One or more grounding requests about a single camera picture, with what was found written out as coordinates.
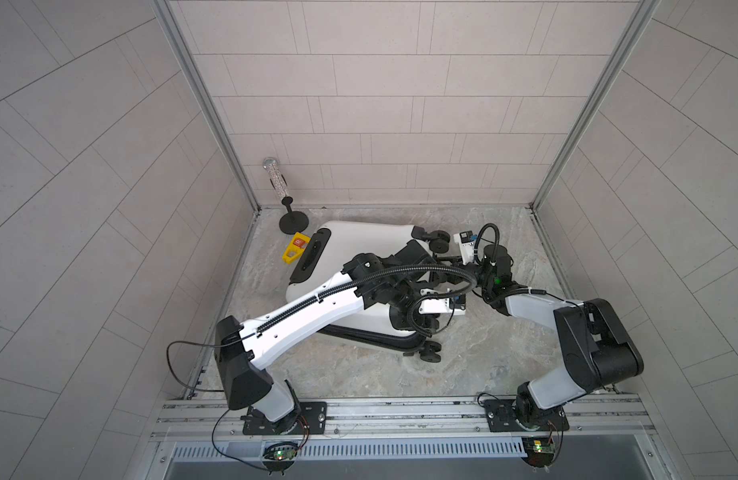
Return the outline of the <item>white hard-shell suitcase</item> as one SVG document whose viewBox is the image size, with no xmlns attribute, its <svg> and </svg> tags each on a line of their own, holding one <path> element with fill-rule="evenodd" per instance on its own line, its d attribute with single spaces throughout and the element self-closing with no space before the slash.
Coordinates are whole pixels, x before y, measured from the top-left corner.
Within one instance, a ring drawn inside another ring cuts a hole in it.
<svg viewBox="0 0 738 480">
<path fill-rule="evenodd" d="M 312 235 L 295 266 L 286 301 L 292 302 L 322 285 L 356 256 L 377 258 L 386 266 L 433 263 L 435 254 L 449 251 L 450 241 L 450 234 L 443 230 L 428 232 L 414 225 L 329 221 Z M 414 330 L 403 312 L 386 304 L 376 303 L 324 327 L 320 333 L 347 345 L 419 355 L 429 363 L 441 361 L 441 344 Z"/>
</svg>

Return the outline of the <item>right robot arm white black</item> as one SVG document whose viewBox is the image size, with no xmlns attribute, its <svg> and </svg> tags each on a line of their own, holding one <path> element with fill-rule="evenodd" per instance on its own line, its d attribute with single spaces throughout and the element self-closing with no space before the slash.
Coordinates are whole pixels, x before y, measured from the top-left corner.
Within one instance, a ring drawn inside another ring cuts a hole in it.
<svg viewBox="0 0 738 480">
<path fill-rule="evenodd" d="M 643 372 L 642 356 L 608 301 L 567 300 L 515 282 L 513 259 L 492 223 L 476 234 L 461 232 L 458 241 L 462 259 L 475 271 L 484 303 L 557 335 L 561 364 L 517 389 L 513 410 L 523 429 L 559 431 L 555 418 L 563 405 Z"/>
</svg>

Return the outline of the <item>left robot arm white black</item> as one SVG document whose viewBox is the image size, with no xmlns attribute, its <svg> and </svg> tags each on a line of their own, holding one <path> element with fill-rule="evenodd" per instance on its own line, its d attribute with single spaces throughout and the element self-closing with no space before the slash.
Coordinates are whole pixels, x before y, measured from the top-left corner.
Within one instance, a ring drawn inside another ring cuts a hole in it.
<svg viewBox="0 0 738 480">
<path fill-rule="evenodd" d="M 268 367 L 316 333 L 436 363 L 441 346 L 436 314 L 423 305 L 441 303 L 453 314 L 478 285 L 476 273 L 440 263 L 416 240 L 397 253 L 360 253 L 311 292 L 258 318 L 220 320 L 210 344 L 228 411 L 247 410 L 274 433 L 312 428 L 289 381 L 278 382 Z"/>
</svg>

